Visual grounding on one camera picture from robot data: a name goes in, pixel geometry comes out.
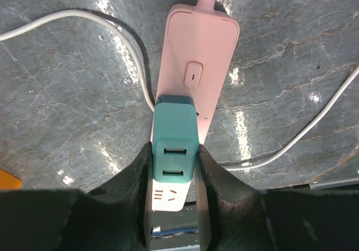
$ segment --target white power strip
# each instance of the white power strip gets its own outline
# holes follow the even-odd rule
[[[178,212],[186,202],[191,181],[184,184],[176,182],[157,182],[152,185],[152,210]]]

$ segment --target teal usb charger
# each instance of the teal usb charger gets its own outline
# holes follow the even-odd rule
[[[157,182],[191,181],[199,148],[192,98],[163,95],[157,99],[152,141],[153,179]]]

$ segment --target pink power strip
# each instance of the pink power strip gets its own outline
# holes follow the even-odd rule
[[[201,144],[240,34],[234,19],[214,10],[214,1],[199,0],[195,7],[177,4],[170,10],[157,88],[157,97],[186,95],[194,100]]]

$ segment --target outlet socket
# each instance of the outlet socket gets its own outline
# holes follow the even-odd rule
[[[178,212],[186,202],[191,181],[186,183],[157,182],[153,180],[152,210]]]

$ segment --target power strip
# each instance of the power strip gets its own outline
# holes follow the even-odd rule
[[[215,0],[198,0],[196,6],[172,7],[157,87],[157,99],[174,95],[193,100],[200,144],[207,136],[240,33],[238,23],[226,13],[215,11],[214,4]],[[181,210],[190,183],[154,181],[152,209]]]

